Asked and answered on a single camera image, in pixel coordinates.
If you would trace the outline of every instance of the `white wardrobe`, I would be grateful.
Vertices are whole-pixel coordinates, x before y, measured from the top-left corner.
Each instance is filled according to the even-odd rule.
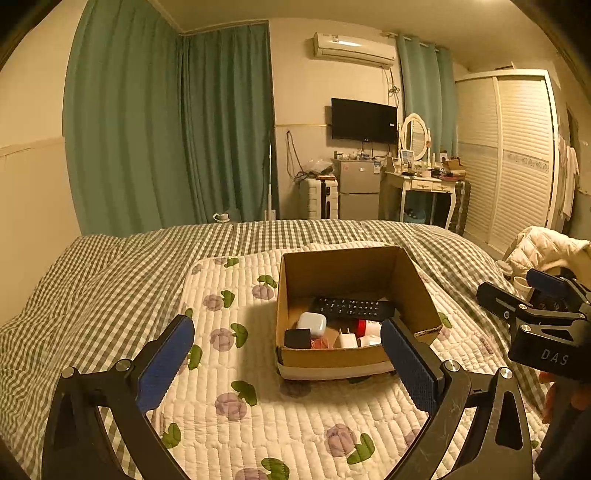
[[[472,186],[465,237],[503,254],[524,228],[559,220],[552,85],[545,70],[500,70],[456,87],[458,155]]]

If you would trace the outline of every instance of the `television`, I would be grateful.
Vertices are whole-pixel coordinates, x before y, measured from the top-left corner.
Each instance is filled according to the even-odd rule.
[[[332,138],[396,143],[396,107],[343,98],[333,98],[331,103]]]

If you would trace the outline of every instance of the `vanity table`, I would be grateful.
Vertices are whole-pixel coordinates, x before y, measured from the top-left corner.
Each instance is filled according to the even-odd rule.
[[[452,214],[456,208],[456,180],[441,180],[436,178],[424,178],[424,177],[408,177],[406,175],[393,173],[390,171],[385,172],[387,176],[388,184],[392,187],[402,190],[400,200],[400,221],[404,221],[404,203],[406,201],[406,193],[409,190],[417,190],[420,192],[433,192],[433,193],[449,193],[452,196],[452,201],[449,206],[449,213],[447,214],[447,221],[445,228],[449,229],[449,224],[452,221]],[[433,202],[431,204],[431,219],[430,223],[433,223],[433,214],[435,212],[435,203],[437,195],[433,195]]]

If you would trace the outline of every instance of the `quilted mattress pad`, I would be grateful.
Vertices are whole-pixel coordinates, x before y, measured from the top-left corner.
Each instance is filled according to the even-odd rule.
[[[299,251],[381,246],[311,244]],[[191,266],[179,312],[192,309],[195,341],[152,424],[193,479],[382,479],[427,419],[397,375],[307,382],[275,366],[276,249]],[[500,345],[417,265],[445,325],[432,348],[466,370],[494,373]],[[526,404],[532,447],[545,427]],[[451,467],[473,416],[466,410],[436,477]]]

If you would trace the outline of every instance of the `mini fridge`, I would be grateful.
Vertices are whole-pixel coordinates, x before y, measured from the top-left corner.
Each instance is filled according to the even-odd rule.
[[[379,210],[379,162],[341,161],[339,178],[339,218],[377,220]]]

